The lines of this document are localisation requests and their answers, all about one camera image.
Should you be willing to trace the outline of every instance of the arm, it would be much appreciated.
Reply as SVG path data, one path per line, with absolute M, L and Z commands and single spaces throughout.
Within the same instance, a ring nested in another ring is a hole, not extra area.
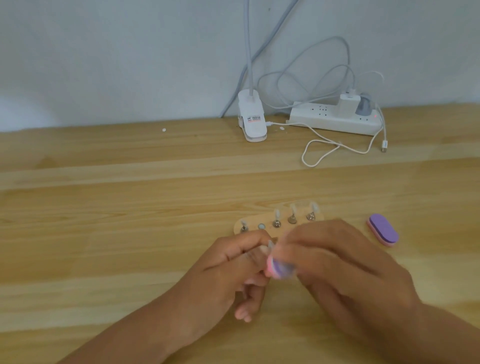
M 169 291 L 113 324 L 59 364 L 158 364 L 210 331 L 233 305 L 250 322 L 268 278 L 264 230 L 219 238 Z
M 410 273 L 342 220 L 300 225 L 272 257 L 344 332 L 398 363 L 478 364 L 480 330 L 424 304 Z

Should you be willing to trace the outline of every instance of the person's right hand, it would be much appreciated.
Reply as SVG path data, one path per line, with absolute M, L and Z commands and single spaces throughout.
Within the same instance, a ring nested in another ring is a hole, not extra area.
M 420 362 L 425 305 L 409 272 L 359 230 L 342 220 L 300 225 L 279 239 L 272 257 L 296 266 L 342 331 L 388 357 Z

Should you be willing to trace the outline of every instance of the power outlet socket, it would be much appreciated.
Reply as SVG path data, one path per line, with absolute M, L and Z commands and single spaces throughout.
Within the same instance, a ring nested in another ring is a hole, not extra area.
M 353 113 L 350 117 L 345 118 L 339 117 L 339 115 L 344 115 L 342 110 L 340 110 L 340 104 L 302 104 L 299 102 L 296 104 L 297 106 L 294 106 L 290 112 L 290 120 L 287 120 L 287 124 L 301 122 L 314 129 L 363 135 L 375 135 L 382 127 L 381 117 L 375 109 L 372 110 L 369 116 Z

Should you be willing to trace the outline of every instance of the wood grain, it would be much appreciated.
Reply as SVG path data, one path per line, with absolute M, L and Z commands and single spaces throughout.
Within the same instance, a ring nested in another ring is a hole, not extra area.
M 387 216 L 401 239 L 388 252 L 422 299 L 480 326 L 479 116 L 477 105 L 386 109 L 387 153 L 377 140 L 314 169 L 300 161 L 309 130 L 273 126 L 247 143 L 234 119 L 0 134 L 0 363 L 55 362 L 171 287 L 238 219 L 299 200 L 373 243 L 366 218 Z M 229 314 L 169 359 L 272 361 L 384 363 L 294 280 L 270 284 L 251 324 Z

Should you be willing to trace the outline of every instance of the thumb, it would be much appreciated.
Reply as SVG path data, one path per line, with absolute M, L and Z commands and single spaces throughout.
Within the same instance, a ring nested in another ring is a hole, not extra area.
M 267 246 L 257 246 L 222 264 L 223 274 L 231 283 L 238 286 L 255 273 L 266 268 L 269 253 L 270 249 Z

